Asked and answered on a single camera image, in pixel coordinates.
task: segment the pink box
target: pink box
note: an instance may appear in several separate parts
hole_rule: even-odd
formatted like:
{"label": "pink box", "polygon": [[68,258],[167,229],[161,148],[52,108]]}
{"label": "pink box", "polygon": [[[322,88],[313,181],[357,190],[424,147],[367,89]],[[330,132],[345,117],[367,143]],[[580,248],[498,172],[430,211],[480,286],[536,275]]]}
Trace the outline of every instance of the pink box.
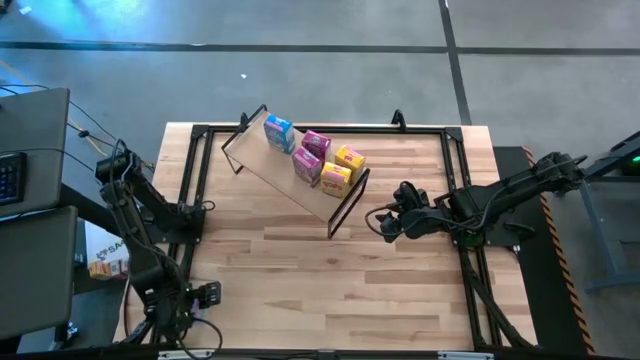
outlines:
{"label": "pink box", "polygon": [[302,138],[302,146],[324,164],[327,158],[327,152],[329,152],[329,147],[331,147],[331,139],[314,131],[307,130]]}
{"label": "pink box", "polygon": [[291,158],[293,159],[293,167],[296,170],[296,174],[311,184],[312,187],[316,186],[320,181],[322,161],[303,147],[298,148]]}

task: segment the concrete floor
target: concrete floor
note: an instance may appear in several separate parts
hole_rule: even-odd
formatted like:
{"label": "concrete floor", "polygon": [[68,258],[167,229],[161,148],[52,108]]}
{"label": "concrete floor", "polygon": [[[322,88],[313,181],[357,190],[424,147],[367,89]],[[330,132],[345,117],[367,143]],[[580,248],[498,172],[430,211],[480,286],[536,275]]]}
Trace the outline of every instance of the concrete floor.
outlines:
{"label": "concrete floor", "polygon": [[[32,11],[22,15],[25,6]],[[448,6],[458,46],[640,47],[635,0]],[[0,19],[0,41],[446,45],[438,0],[15,0]],[[411,123],[461,123],[445,53],[0,49],[0,60],[33,83],[70,88],[77,104],[150,160],[166,122],[237,120],[261,103],[301,122],[386,123],[401,108]],[[639,130],[638,56],[461,55],[460,68],[471,121],[488,125],[495,145],[527,145],[537,156],[585,153],[593,161]],[[0,80],[21,79],[0,68]],[[73,134],[67,151],[88,163],[99,159]],[[77,164],[67,161],[64,177],[99,198]],[[640,286],[585,294],[584,284],[601,275],[586,213],[576,193],[553,199],[552,209],[596,351],[637,357]]]}

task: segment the yellow box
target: yellow box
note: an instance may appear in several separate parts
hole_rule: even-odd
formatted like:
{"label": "yellow box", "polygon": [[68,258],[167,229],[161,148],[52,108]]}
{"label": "yellow box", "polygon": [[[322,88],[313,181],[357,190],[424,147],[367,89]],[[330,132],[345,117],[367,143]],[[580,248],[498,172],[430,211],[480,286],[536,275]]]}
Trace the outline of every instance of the yellow box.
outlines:
{"label": "yellow box", "polygon": [[111,279],[111,264],[102,261],[94,261],[89,264],[89,276],[98,280]]}
{"label": "yellow box", "polygon": [[350,177],[350,169],[326,162],[320,174],[320,187],[325,193],[342,198],[349,191]]}
{"label": "yellow box", "polygon": [[342,145],[342,147],[340,147],[340,150],[336,153],[335,161],[337,165],[344,166],[351,170],[349,185],[353,185],[353,183],[360,178],[360,175],[364,170],[365,157],[358,154],[347,145]]}

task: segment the box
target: box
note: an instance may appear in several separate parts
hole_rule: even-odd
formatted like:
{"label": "box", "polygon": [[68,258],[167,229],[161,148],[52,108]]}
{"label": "box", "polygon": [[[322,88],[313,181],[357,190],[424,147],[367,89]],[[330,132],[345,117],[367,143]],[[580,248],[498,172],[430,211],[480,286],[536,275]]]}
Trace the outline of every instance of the box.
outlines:
{"label": "box", "polygon": [[331,147],[331,139],[314,131],[307,130],[302,138],[302,146],[324,164],[329,148]]}
{"label": "box", "polygon": [[349,191],[350,177],[350,169],[326,162],[320,175],[322,191],[329,195],[342,198]]}
{"label": "box", "polygon": [[89,277],[98,280],[111,279],[111,264],[102,261],[94,261],[90,263]]}
{"label": "box", "polygon": [[338,152],[336,152],[335,162],[336,165],[351,169],[351,180],[349,181],[349,185],[353,185],[364,171],[365,157],[358,154],[347,145],[342,145]]}
{"label": "box", "polygon": [[296,145],[296,139],[293,124],[290,121],[269,115],[264,122],[264,133],[272,148],[291,155]]}
{"label": "box", "polygon": [[313,156],[313,154],[304,147],[298,148],[291,159],[293,159],[293,167],[296,170],[296,174],[311,184],[312,187],[316,186],[318,181],[320,181],[322,161]]}

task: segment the blue box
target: blue box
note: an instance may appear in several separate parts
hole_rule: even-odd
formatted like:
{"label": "blue box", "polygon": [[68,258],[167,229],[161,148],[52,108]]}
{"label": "blue box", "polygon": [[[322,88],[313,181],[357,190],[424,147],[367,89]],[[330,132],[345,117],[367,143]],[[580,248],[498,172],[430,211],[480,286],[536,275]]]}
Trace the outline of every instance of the blue box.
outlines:
{"label": "blue box", "polygon": [[272,148],[289,155],[293,153],[296,139],[290,121],[269,115],[264,122],[264,133]]}

